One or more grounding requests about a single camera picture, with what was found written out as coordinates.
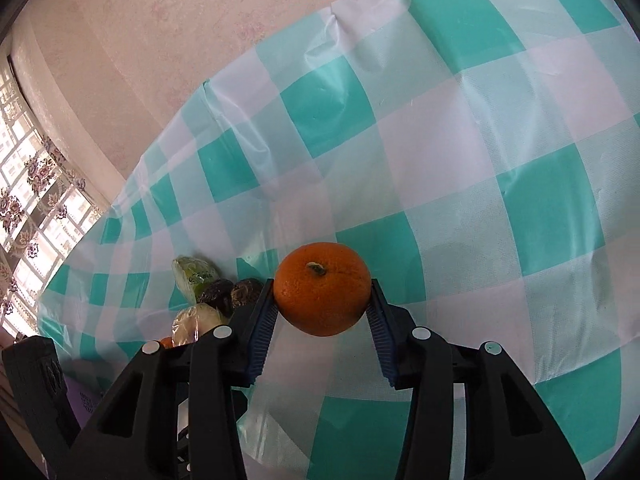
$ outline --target plastic-wrapped vegetable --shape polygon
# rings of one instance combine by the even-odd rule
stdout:
[[[196,342],[202,334],[227,321],[226,317],[206,303],[181,310],[172,326],[174,346]]]
[[[176,285],[191,304],[196,304],[205,288],[220,278],[213,265],[191,256],[178,256],[171,266]]]

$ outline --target dark brown fruit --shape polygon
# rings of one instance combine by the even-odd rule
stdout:
[[[232,307],[238,308],[258,301],[263,286],[263,283],[255,278],[247,278],[237,282],[231,291]]]
[[[232,281],[220,278],[204,289],[198,298],[198,303],[207,303],[209,306],[218,309],[220,314],[229,318],[234,311],[231,306],[231,290],[233,288]]]

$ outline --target purple package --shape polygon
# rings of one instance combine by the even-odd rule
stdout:
[[[66,398],[71,404],[71,409],[78,420],[80,428],[84,428],[95,407],[100,402],[100,397],[70,377],[65,376],[65,383]]]

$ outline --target beige wall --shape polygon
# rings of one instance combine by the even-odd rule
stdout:
[[[201,81],[332,1],[30,0],[14,65],[43,126],[89,180],[113,182],[100,189],[112,200]]]

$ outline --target sheer floral curtain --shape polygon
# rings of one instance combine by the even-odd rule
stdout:
[[[35,300],[102,211],[0,59],[0,326],[37,332]]]

